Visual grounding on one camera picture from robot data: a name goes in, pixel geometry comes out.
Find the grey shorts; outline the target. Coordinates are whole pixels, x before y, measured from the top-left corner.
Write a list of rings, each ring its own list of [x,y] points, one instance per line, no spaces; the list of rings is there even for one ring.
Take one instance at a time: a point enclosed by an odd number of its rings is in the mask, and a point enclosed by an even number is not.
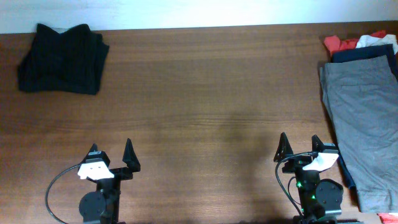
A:
[[[360,211],[397,212],[397,79],[387,57],[326,63],[320,83]]]

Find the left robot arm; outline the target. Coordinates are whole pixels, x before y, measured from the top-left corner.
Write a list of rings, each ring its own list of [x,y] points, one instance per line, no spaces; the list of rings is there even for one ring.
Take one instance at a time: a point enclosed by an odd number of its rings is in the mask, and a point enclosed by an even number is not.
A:
[[[109,168],[110,159],[93,144],[78,169],[81,179],[96,184],[96,190],[84,195],[79,203],[83,223],[114,224],[119,222],[121,182],[133,179],[141,170],[131,139],[127,139],[122,161],[124,167]]]

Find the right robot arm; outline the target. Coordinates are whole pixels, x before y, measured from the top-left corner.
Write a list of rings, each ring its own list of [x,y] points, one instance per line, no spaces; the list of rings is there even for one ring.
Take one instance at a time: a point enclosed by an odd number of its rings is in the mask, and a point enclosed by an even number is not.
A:
[[[274,156],[275,177],[279,187],[294,206],[298,215],[294,223],[337,223],[341,215],[343,186],[331,179],[321,179],[320,174],[333,167],[339,158],[339,150],[333,143],[324,143],[312,136],[312,150],[295,154],[285,133],[280,134]],[[299,201],[291,196],[290,187],[285,187],[279,171],[293,174]]]

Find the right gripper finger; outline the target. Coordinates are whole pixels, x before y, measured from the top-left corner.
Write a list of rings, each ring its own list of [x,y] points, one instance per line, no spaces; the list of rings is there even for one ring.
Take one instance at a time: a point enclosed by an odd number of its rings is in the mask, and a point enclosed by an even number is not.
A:
[[[312,152],[323,152],[324,144],[320,138],[315,134],[312,136]]]
[[[287,135],[283,132],[280,134],[279,145],[273,161],[280,162],[290,156],[293,156],[293,150],[291,148]]]

